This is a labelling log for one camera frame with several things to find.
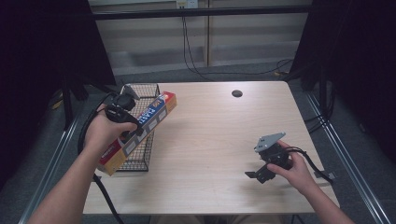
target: white wall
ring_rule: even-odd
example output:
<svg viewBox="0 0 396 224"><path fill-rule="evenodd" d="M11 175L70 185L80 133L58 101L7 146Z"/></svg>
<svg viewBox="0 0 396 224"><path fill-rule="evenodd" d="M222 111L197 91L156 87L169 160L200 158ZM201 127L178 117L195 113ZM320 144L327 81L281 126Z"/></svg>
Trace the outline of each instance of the white wall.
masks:
<svg viewBox="0 0 396 224"><path fill-rule="evenodd" d="M176 1L107 2L114 1L119 4L109 5L106 0L91 0L92 12L176 8ZM124 4L128 1L146 3ZM311 1L200 0L199 7L291 6L309 5ZM306 13L301 13L186 18L194 61L197 66L212 66L292 58L297 50L306 16ZM129 67L123 72L119 69L116 74L139 72L138 67L154 70L185 68L181 18L98 21L97 25L115 71L123 66Z"/></svg>

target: wire basket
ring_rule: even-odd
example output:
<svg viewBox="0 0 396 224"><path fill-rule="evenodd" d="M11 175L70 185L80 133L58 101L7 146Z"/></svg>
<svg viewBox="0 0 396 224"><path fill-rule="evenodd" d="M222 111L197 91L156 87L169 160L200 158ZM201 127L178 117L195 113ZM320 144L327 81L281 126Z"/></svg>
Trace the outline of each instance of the wire basket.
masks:
<svg viewBox="0 0 396 224"><path fill-rule="evenodd" d="M131 84L132 89L139 95L140 100L135 101L136 106L130 111L135 118L160 95L158 84ZM132 152L118 171L148 171L151 157L154 131L152 131Z"/></svg>

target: gray metal part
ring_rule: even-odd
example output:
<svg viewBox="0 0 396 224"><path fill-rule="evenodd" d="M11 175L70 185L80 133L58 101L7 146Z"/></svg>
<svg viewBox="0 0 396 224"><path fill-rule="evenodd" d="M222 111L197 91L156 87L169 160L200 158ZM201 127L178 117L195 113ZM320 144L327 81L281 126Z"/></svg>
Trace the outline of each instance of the gray metal part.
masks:
<svg viewBox="0 0 396 224"><path fill-rule="evenodd" d="M259 142L257 143L257 146L254 148L255 152L261 152L265 149L268 149L271 147L273 144L277 142L277 140L281 139L283 136L285 136L286 133L274 133L270 135L265 135L259 139Z"/></svg>
<svg viewBox="0 0 396 224"><path fill-rule="evenodd" d="M140 96L137 95L137 93L134 91L134 89L132 88L131 84L125 84L122 88L122 92L121 93L127 93L130 94L134 97L134 99L136 100L140 100Z"/></svg>

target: cardboard box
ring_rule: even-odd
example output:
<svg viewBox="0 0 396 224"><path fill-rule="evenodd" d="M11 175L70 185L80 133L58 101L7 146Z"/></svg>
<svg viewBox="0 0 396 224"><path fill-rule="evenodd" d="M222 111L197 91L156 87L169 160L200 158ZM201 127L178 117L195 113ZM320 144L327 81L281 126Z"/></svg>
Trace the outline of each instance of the cardboard box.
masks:
<svg viewBox="0 0 396 224"><path fill-rule="evenodd" d="M99 160L98 169L113 175L133 153L134 149L163 121L177 105L176 95L172 92L161 93L137 118L142 125L143 133L138 136L134 132L128 138L118 137L108 146L107 151Z"/></svg>

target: black cable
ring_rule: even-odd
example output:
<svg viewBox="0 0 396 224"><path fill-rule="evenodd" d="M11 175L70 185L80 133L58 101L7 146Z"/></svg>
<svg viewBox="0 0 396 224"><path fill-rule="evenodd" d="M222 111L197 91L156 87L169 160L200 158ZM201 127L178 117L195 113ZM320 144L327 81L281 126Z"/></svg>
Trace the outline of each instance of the black cable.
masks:
<svg viewBox="0 0 396 224"><path fill-rule="evenodd" d="M303 151L302 149L300 149L299 147L285 147L285 150L287 150L288 152L298 152L301 153L305 158L306 161L308 161L309 165L312 167L312 169L314 169L315 172L317 172L317 174L319 174L323 179L327 180L327 182L329 182L332 185L332 180L326 176L325 174L323 174L318 167L312 162L311 158L309 158L308 154Z"/></svg>
<svg viewBox="0 0 396 224"><path fill-rule="evenodd" d="M277 75L278 75L278 79L277 80L283 80L283 77L285 76L285 75L288 75L289 74L289 72L282 72L282 71L280 71L280 68L281 67L283 67L283 65L285 65L285 64L288 64L288 63L291 63L291 62L293 62L294 61L294 59L282 59L282 60L280 60L280 61L278 61L277 63L276 63L276 68L277 68Z"/></svg>
<svg viewBox="0 0 396 224"><path fill-rule="evenodd" d="M330 121L330 118L332 117L332 113L334 111L335 94L336 94L335 87L334 87L334 84L332 83L332 90L330 93L330 102L329 102L329 105L327 106L327 118L325 118L322 114L319 114L311 119L305 119L304 120L305 123L313 121L315 119L319 119L318 123L316 123L314 126L312 126L311 128L308 129L309 133L315 132L321 126L327 124Z"/></svg>
<svg viewBox="0 0 396 224"><path fill-rule="evenodd" d="M291 216L291 224L294 223L294 218L297 217L297 219L300 221L300 223L304 224L303 219L299 215L292 215Z"/></svg>
<svg viewBox="0 0 396 224"><path fill-rule="evenodd" d="M78 138L78 155L82 152L84 148L84 140L85 140L85 135L87 133L88 128L90 127L91 122L93 119L97 116L99 111L97 109L99 106L109 97L109 96L116 96L117 94L115 92L110 92L108 93L100 102L99 104L94 108L94 110L90 113L90 115L87 117L85 120L84 124L82 125L81 132L79 134ZM117 213L116 208L114 207L113 202L111 202L110 196L107 193L107 190L105 186L103 185L102 181L100 178L96 175L93 174L93 181L95 181L96 185L99 187L99 189L102 191L103 196L106 199L106 202L108 204L108 207L110 208L111 213L113 214L114 218L120 223L123 224L124 222L120 218L120 215Z"/></svg>
<svg viewBox="0 0 396 224"><path fill-rule="evenodd" d="M277 62L276 68L271 69L271 70L268 70L268 71L265 71L265 72L260 72L260 73L217 73L217 72L203 73L203 72L200 72L200 71L198 71L198 69L196 68L195 63L194 63L194 60L193 60L192 55L191 55L190 41L189 41L189 36L188 36L188 31L187 31L187 23L186 23L185 17L182 17L182 21L183 21L183 37L184 37L184 40L183 40L183 45L184 45L184 49L183 49L184 62L185 62L185 64L186 64L187 68L188 68L191 72L193 72L193 73L199 75L199 76L200 76L201 78L203 78L203 79L206 79L206 80L209 80L209 81L215 81L215 80L213 80L213 79L204 77L204 75L246 75L246 76L264 75L264 74L267 74L267 73L275 72L276 70L279 70L279 68L281 68L281 67L287 65L288 63L293 62L293 59L283 59L283 60L280 60L279 62ZM189 65L188 65L188 63L187 63L187 59L186 59L186 41L187 41L187 47L188 47L188 49L189 49L189 54L190 54L190 59L191 59L191 64L192 64L193 69L190 68Z"/></svg>

